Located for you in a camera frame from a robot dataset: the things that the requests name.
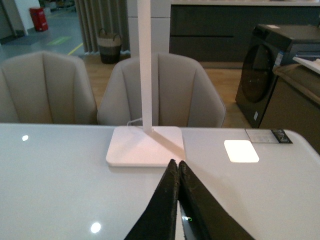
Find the gray curtain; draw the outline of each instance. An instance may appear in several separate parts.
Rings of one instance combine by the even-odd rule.
[[[84,51],[98,52],[97,36],[101,29],[120,34],[122,51],[129,50],[126,0],[75,0]]]

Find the black object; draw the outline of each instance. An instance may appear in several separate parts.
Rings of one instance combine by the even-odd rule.
[[[235,97],[253,128],[258,128],[273,94],[274,66],[296,63],[292,58],[320,58],[320,29],[311,25],[259,24],[252,32]]]
[[[283,129],[271,129],[271,132],[280,144],[292,144],[292,141]]]
[[[254,239],[223,209],[184,161],[179,164],[179,175],[179,202],[190,219],[183,221],[185,239]]]
[[[171,159],[148,206],[125,240],[174,240],[178,194],[178,167]]]

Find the countertop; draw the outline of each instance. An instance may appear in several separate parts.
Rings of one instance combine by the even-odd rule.
[[[319,0],[172,0],[171,5],[320,7]]]
[[[230,161],[225,140],[249,141],[245,129],[181,131],[188,166],[253,238],[319,238],[320,156],[302,136],[286,130],[292,144],[253,142],[259,161],[239,163]],[[1,123],[0,239],[124,239],[165,168],[109,166],[113,132]]]

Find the gray floor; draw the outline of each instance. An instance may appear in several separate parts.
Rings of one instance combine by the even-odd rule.
[[[48,30],[33,32],[29,36],[38,38],[31,45],[0,45],[0,62],[5,59],[48,50],[56,53],[81,56],[85,54],[82,46],[81,30],[77,13],[75,11],[60,9],[46,16]]]

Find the chair backrest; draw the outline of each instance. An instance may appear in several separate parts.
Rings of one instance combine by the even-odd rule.
[[[0,122],[96,124],[97,105],[84,62],[48,51],[2,62]]]
[[[153,126],[222,126],[225,105],[196,60],[159,52],[152,54],[151,68]],[[133,57],[114,67],[97,118],[121,126],[141,117],[140,61]]]

